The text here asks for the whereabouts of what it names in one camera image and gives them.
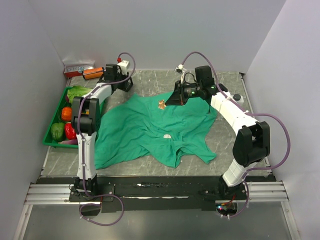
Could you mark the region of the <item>gold brooch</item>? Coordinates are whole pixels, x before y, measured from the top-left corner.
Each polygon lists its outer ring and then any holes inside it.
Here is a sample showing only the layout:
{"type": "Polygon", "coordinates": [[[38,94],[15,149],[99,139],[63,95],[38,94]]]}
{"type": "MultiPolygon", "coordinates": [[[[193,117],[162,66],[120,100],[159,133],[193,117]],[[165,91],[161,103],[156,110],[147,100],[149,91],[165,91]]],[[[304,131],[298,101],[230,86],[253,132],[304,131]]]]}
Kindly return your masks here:
{"type": "Polygon", "coordinates": [[[160,110],[164,110],[166,108],[166,102],[165,102],[165,100],[163,99],[163,100],[160,100],[159,102],[158,102],[158,109],[160,109],[160,110]]]}

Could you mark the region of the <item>green garment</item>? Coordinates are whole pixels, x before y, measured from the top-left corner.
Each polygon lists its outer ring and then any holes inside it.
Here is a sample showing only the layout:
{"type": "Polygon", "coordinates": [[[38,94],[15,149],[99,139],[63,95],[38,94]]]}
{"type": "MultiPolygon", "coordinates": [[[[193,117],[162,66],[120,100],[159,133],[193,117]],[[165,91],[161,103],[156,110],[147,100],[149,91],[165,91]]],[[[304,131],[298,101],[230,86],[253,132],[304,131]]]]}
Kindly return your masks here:
{"type": "Polygon", "coordinates": [[[94,147],[96,169],[153,156],[159,163],[177,168],[182,156],[195,155],[209,164],[216,153],[205,137],[217,118],[217,111],[201,98],[183,106],[158,109],[159,101],[171,93],[155,96],[134,94],[101,118],[94,147]]]}

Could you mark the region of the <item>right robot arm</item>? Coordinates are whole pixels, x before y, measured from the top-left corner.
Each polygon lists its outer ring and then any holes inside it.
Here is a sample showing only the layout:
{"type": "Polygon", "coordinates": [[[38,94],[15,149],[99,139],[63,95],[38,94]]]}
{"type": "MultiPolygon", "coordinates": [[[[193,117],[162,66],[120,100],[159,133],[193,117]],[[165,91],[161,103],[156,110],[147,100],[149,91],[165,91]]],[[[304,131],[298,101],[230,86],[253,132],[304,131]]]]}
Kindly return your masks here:
{"type": "Polygon", "coordinates": [[[166,106],[183,106],[191,98],[201,98],[217,110],[235,132],[232,148],[233,160],[227,171],[220,176],[216,194],[230,199],[241,187],[245,173],[270,154],[270,126],[259,122],[236,106],[228,89],[217,83],[208,65],[195,68],[195,80],[187,83],[182,64],[175,68],[181,75],[174,84],[166,106]]]}

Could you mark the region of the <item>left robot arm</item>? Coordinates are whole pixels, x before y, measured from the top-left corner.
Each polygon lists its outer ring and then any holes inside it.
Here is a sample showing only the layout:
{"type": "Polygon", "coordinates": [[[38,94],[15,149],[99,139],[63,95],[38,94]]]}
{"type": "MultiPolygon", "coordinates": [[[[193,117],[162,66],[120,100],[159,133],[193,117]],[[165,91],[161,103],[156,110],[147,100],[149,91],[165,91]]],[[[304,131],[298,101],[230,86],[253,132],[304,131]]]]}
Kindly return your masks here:
{"type": "Polygon", "coordinates": [[[106,64],[95,87],[89,93],[73,98],[71,124],[78,143],[78,167],[71,192],[80,193],[87,201],[93,201],[99,195],[95,141],[101,125],[100,104],[117,89],[124,92],[131,89],[133,81],[129,67],[128,60],[106,64]]]}

